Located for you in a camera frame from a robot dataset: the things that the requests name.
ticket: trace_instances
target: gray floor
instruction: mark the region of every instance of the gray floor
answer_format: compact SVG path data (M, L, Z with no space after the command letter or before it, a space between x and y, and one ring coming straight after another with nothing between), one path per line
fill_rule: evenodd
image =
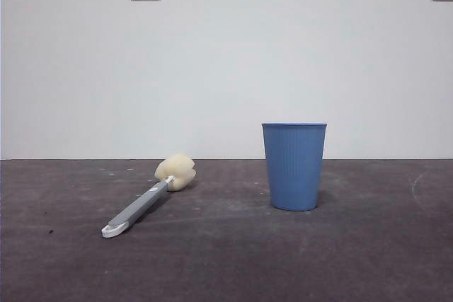
M264 161L196 161L103 239L157 163L2 162L2 301L453 301L453 161L325 161L306 212L269 205Z

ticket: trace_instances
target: cup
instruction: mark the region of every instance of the cup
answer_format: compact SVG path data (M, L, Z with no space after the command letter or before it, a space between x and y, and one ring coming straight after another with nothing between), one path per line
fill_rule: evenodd
M270 203L292 211L316 207L326 123L263 123Z

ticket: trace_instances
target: sponge brush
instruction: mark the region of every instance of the sponge brush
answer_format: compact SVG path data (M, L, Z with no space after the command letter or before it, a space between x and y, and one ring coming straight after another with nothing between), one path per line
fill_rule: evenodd
M159 164L154 177L166 180L169 176L174 176L174 180L168 184L168 191L179 191L195 177L194 165L192 159L182 153L177 153Z

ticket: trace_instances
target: cup rim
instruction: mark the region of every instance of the cup rim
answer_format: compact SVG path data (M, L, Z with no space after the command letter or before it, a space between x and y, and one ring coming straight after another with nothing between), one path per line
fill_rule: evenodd
M261 123L261 125L313 125L313 126L324 126L327 123L317 123L317 122L270 122L270 123Z

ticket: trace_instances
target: gray handle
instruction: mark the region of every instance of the gray handle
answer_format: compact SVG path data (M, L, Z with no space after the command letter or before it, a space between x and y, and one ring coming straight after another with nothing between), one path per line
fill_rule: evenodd
M108 225L115 227L124 222L128 222L128 225L131 226L167 189L167 182L162 181L157 183L116 215L108 222Z

